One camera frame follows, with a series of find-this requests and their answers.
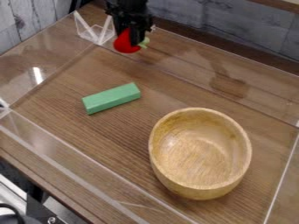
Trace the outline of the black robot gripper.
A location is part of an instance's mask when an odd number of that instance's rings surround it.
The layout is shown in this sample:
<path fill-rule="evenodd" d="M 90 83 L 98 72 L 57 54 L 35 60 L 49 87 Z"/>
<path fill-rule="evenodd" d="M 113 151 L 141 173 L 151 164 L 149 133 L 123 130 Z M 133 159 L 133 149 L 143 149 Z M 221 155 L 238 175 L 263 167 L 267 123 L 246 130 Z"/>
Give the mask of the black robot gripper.
<path fill-rule="evenodd" d="M 147 7 L 149 0 L 106 0 L 106 13 L 114 18 L 117 35 L 130 26 L 130 41 L 138 46 L 146 32 L 153 30 L 154 16 Z"/>

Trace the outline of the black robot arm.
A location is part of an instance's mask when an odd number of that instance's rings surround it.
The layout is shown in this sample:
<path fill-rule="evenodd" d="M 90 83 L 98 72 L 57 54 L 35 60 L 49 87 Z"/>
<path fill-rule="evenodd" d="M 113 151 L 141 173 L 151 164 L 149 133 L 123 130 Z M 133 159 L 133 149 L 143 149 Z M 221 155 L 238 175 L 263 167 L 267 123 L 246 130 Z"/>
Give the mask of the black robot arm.
<path fill-rule="evenodd" d="M 106 13 L 114 19 L 117 35 L 129 30 L 129 41 L 138 46 L 153 31 L 154 15 L 147 7 L 149 0 L 106 0 Z"/>

